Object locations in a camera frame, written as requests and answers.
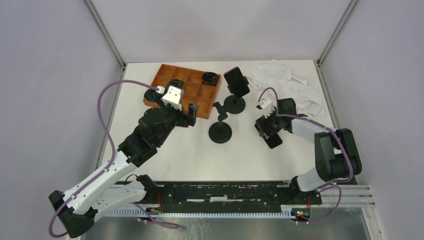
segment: white table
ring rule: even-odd
[[[242,73],[263,61],[211,61],[211,62],[168,62],[166,64],[223,74],[238,66]],[[324,93],[312,60],[287,60],[284,64],[292,68],[295,76],[307,78],[310,86],[325,101]],[[150,84],[161,63],[129,63],[124,79]],[[148,174],[155,181],[273,181],[290,180],[315,166],[314,145],[307,140],[281,130],[283,144],[269,149],[259,137],[254,124],[261,116],[256,101],[261,94],[250,88],[244,96],[246,109],[236,115],[228,114],[226,123],[232,128],[232,138],[224,144],[212,142],[209,127],[217,122],[218,113],[212,109],[208,120],[197,118],[196,125],[189,128],[176,127],[158,153],[133,173]],[[124,83],[119,93],[110,134],[116,147],[133,132],[138,119],[148,109],[143,103],[146,88]],[[215,101],[224,104],[230,95],[227,83],[222,78]],[[332,127],[328,114],[314,120]],[[112,154],[107,143],[103,160]]]

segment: wooden tray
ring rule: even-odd
[[[184,82],[184,96],[182,97],[181,104],[183,112],[189,113],[189,104],[197,104],[199,109],[197,117],[202,119],[209,119],[212,111],[212,104],[215,102],[218,89],[221,84],[221,75],[218,74],[218,83],[216,86],[206,85],[202,83],[202,76],[205,72],[195,69],[172,66],[162,64],[157,71],[151,85],[153,87],[163,86],[166,87],[169,81],[178,79]],[[156,102],[147,101],[143,99],[146,106],[157,108]]]

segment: white towel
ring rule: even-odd
[[[292,75],[292,69],[277,60],[259,64],[246,73],[253,89],[260,91],[272,87],[277,91],[279,99],[293,98],[297,113],[305,113],[311,117],[326,114],[322,98],[309,87],[308,80]],[[268,91],[271,98],[274,94]]]

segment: gray wall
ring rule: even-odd
[[[127,62],[317,59],[349,0],[93,0]]]
[[[323,65],[389,240],[423,239],[424,1],[362,0]]]
[[[48,196],[93,170],[120,68],[80,0],[2,0],[0,33],[0,239],[50,239]]]

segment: phone screen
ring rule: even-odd
[[[228,83],[228,87],[231,89],[232,94],[234,94],[237,99],[250,92],[248,83],[238,66],[224,73],[224,78]]]

